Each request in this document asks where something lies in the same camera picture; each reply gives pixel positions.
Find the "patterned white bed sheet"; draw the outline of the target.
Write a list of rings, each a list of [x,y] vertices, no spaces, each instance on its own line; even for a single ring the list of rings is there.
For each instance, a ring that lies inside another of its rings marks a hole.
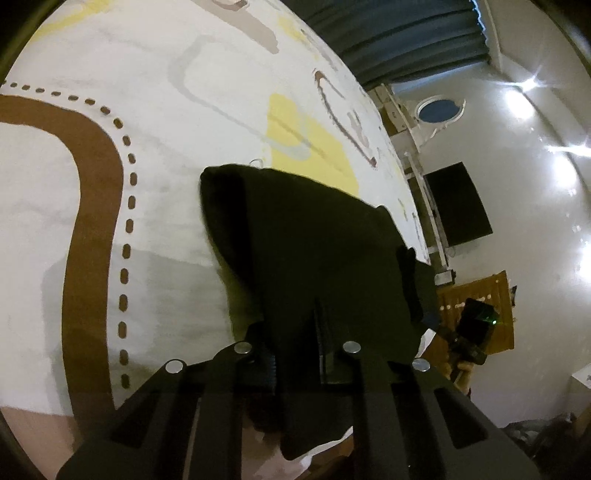
[[[203,169],[273,168],[391,213],[428,256],[370,96],[280,1],[5,1],[1,413],[45,479],[166,360],[238,337]]]

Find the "black pants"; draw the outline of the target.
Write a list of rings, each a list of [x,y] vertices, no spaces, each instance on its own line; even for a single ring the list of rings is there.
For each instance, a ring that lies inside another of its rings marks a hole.
[[[433,269],[385,207],[303,176],[209,167],[200,199],[249,312],[247,415],[288,460],[341,439],[353,423],[342,345],[413,361],[437,311]]]

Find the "black flat screen television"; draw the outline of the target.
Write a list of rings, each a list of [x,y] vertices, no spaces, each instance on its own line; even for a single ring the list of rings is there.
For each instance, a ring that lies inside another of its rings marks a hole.
[[[462,162],[425,175],[447,243],[462,245],[491,235],[485,207]]]

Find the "white vanity dresser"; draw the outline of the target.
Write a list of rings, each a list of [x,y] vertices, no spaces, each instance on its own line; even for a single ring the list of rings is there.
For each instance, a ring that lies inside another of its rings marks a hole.
[[[417,222],[425,240],[425,256],[435,269],[438,287],[450,286],[456,281],[456,273],[447,255],[449,247],[439,219],[437,208],[425,180],[422,152],[428,142],[451,124],[427,124],[415,115],[420,101],[405,100],[394,93],[391,85],[381,83],[369,92],[379,109],[391,143],[394,146],[407,182],[417,205]]]

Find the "dark blue curtain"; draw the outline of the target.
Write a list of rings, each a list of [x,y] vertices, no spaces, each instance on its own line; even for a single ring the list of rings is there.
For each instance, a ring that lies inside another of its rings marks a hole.
[[[370,90],[490,60],[469,0],[287,1]]]

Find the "wooden door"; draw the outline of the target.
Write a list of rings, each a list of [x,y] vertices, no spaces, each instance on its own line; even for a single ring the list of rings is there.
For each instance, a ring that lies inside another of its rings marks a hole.
[[[422,354],[432,365],[472,362],[515,348],[514,317],[507,273],[437,290],[439,324]]]

